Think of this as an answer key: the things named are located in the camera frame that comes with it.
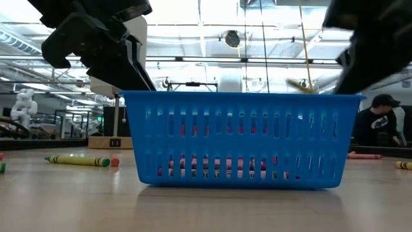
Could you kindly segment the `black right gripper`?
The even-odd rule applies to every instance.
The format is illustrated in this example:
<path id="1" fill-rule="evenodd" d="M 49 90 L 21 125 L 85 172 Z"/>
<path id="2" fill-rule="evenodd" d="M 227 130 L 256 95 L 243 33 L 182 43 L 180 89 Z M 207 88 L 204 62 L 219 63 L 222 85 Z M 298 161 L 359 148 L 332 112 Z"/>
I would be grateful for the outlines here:
<path id="1" fill-rule="evenodd" d="M 359 93 L 412 62 L 412 0 L 332 0 L 323 26 L 357 34 L 335 59 L 335 94 Z"/>

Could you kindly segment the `grey cloth cover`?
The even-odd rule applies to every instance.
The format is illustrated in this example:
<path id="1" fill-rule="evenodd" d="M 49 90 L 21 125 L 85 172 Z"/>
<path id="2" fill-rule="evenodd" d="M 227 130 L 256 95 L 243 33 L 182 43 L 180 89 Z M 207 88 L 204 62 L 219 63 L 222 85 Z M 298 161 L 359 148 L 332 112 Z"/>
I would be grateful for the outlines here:
<path id="1" fill-rule="evenodd" d="M 393 108 L 393 112 L 396 117 L 397 121 L 397 134 L 402 146 L 406 145 L 406 139 L 404 136 L 404 119 L 405 119 L 405 111 L 400 107 Z"/>

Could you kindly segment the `black overhead frame bar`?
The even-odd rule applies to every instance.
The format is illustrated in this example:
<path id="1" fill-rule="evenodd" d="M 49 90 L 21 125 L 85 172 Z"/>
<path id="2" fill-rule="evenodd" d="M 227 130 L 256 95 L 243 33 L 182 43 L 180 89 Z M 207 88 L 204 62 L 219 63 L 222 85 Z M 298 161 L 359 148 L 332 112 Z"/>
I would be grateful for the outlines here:
<path id="1" fill-rule="evenodd" d="M 173 92 L 173 91 L 176 91 L 180 86 L 186 86 L 186 87 L 206 86 L 209 91 L 211 91 L 209 86 L 214 86 L 216 88 L 216 92 L 218 92 L 218 83 L 193 82 L 193 81 L 192 82 L 169 82 L 167 83 L 166 90 L 168 92 Z"/>

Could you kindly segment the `white cylindrical duct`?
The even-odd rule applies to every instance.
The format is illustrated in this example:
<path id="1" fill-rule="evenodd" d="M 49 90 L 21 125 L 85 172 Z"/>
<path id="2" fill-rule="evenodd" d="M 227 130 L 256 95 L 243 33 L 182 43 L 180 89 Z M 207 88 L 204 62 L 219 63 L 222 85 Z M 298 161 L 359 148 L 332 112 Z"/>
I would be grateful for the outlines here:
<path id="1" fill-rule="evenodd" d="M 222 69 L 218 79 L 219 92 L 242 92 L 242 72 L 235 68 Z"/>

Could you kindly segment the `black cabinet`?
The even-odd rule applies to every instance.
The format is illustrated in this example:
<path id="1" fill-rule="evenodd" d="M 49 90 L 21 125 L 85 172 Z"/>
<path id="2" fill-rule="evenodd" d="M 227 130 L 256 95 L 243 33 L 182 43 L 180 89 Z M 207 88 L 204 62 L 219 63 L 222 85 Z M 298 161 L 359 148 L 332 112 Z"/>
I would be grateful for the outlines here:
<path id="1" fill-rule="evenodd" d="M 113 136 L 114 121 L 115 121 L 115 107 L 105 106 L 103 107 L 103 125 L 104 125 L 104 135 Z M 130 137 L 129 121 L 127 118 L 127 110 L 124 106 L 119 107 L 118 113 L 118 126 L 117 126 L 117 136 L 118 137 Z"/>

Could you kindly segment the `blue plastic basket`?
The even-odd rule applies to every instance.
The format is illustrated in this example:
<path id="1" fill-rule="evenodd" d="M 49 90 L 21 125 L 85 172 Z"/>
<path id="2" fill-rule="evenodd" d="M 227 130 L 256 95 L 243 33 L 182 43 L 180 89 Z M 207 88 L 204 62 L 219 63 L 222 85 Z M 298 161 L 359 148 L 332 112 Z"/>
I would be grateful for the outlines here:
<path id="1" fill-rule="evenodd" d="M 234 92 L 124 91 L 123 96 L 140 181 L 201 188 L 339 186 L 362 100 L 360 95 Z M 195 125 L 198 135 L 193 135 Z M 184 177 L 180 176 L 181 155 L 185 159 Z M 193 155 L 197 158 L 196 177 L 191 176 Z M 209 176 L 203 177 L 206 155 Z M 277 164 L 272 161 L 275 156 Z M 214 167 L 215 157 L 220 158 L 220 169 Z M 229 157 L 231 178 L 223 176 Z M 239 158 L 243 158 L 242 179 L 237 177 Z M 246 172 L 252 158 L 255 177 L 250 179 Z M 261 179 L 259 163 L 264 159 L 266 178 Z M 174 161 L 173 177 L 167 176 L 170 160 Z M 163 176 L 157 175 L 159 169 Z M 220 171 L 220 178 L 214 176 L 215 170 Z M 289 173 L 289 179 L 283 178 L 284 172 Z"/>

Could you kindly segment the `white shade table lamp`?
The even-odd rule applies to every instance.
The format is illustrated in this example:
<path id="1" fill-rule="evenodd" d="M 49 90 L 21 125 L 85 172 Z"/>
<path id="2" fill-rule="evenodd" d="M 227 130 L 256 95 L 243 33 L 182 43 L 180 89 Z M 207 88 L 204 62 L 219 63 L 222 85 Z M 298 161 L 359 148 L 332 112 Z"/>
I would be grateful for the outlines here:
<path id="1" fill-rule="evenodd" d="M 126 27 L 130 29 L 131 34 L 136 35 L 143 42 L 141 48 L 138 49 L 138 61 L 145 68 L 147 56 L 147 21 L 143 16 L 134 18 L 126 22 Z M 93 93 L 103 95 L 105 97 L 114 97 L 119 88 L 114 87 L 95 77 L 90 77 L 90 90 Z M 109 149 L 109 150 L 131 150 L 133 143 L 130 137 L 105 137 L 105 136 L 89 136 L 88 148 L 91 149 Z"/>

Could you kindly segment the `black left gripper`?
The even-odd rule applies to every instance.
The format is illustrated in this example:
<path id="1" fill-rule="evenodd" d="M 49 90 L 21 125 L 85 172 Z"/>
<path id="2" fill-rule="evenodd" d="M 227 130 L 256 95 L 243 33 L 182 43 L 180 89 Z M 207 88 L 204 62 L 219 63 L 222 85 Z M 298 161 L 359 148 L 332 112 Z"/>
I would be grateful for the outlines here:
<path id="1" fill-rule="evenodd" d="M 122 22 L 88 14 L 70 14 L 41 45 L 42 56 L 55 68 L 69 68 L 73 53 L 89 76 L 120 90 L 156 90 L 141 63 L 141 47 Z"/>

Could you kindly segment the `person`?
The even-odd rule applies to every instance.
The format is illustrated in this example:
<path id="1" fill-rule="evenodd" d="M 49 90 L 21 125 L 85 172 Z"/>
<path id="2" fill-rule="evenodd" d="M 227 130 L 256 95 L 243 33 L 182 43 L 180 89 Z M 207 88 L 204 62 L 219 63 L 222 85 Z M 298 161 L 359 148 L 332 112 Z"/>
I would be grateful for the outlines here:
<path id="1" fill-rule="evenodd" d="M 353 139 L 360 146 L 398 146 L 397 118 L 393 108 L 400 101 L 383 93 L 375 96 L 371 106 L 356 115 Z"/>

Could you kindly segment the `yellow green crayon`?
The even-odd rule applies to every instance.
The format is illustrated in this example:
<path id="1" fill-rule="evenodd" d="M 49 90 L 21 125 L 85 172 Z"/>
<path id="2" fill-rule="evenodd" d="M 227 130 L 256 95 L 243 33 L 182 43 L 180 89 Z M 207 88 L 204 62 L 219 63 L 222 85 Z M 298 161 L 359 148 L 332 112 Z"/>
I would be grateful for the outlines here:
<path id="1" fill-rule="evenodd" d="M 62 155 L 52 155 L 44 158 L 46 161 L 54 164 L 71 164 L 82 166 L 97 166 L 108 167 L 110 160 L 107 158 L 93 158 L 93 157 L 71 157 Z"/>

